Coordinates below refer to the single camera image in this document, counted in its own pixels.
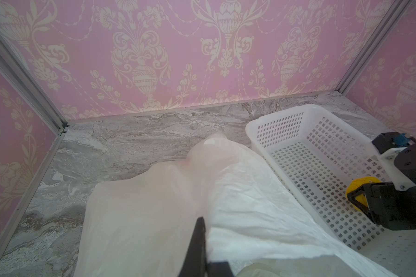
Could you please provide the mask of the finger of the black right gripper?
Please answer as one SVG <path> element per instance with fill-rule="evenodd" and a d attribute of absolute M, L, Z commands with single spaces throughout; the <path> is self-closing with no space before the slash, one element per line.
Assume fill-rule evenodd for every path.
<path fill-rule="evenodd" d="M 351 183 L 346 190 L 348 201 L 365 215 L 373 215 L 377 198 L 374 188 L 378 183 Z"/>

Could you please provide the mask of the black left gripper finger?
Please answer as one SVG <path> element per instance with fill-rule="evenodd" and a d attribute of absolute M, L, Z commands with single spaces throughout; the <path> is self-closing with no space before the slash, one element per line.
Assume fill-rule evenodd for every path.
<path fill-rule="evenodd" d="M 208 262 L 205 234 L 205 220 L 199 217 L 178 277 L 234 277 L 228 262 Z"/>

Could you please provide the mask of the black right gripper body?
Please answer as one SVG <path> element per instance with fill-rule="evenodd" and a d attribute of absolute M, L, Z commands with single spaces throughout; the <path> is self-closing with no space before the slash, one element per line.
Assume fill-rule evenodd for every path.
<path fill-rule="evenodd" d="M 399 154 L 395 166 L 416 184 L 416 142 Z M 367 215 L 373 223 L 389 230 L 416 230 L 416 187 L 398 191 L 389 179 L 373 190 L 376 207 Z"/>

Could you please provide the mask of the long yellow toy fruit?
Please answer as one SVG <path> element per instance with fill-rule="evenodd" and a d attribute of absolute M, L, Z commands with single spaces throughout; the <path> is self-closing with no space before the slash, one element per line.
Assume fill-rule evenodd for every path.
<path fill-rule="evenodd" d="M 353 180 L 346 190 L 346 198 L 359 212 L 366 213 L 369 210 L 364 193 L 365 184 L 376 184 L 381 181 L 375 177 L 364 177 Z"/>

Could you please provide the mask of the white plastic bag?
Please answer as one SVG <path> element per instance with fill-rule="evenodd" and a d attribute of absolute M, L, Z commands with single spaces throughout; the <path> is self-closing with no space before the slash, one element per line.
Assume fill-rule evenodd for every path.
<path fill-rule="evenodd" d="M 74 275 L 176 277 L 199 218 L 208 261 L 238 277 L 391 276 L 321 228 L 262 157 L 219 133 L 185 159 L 98 184 Z"/>

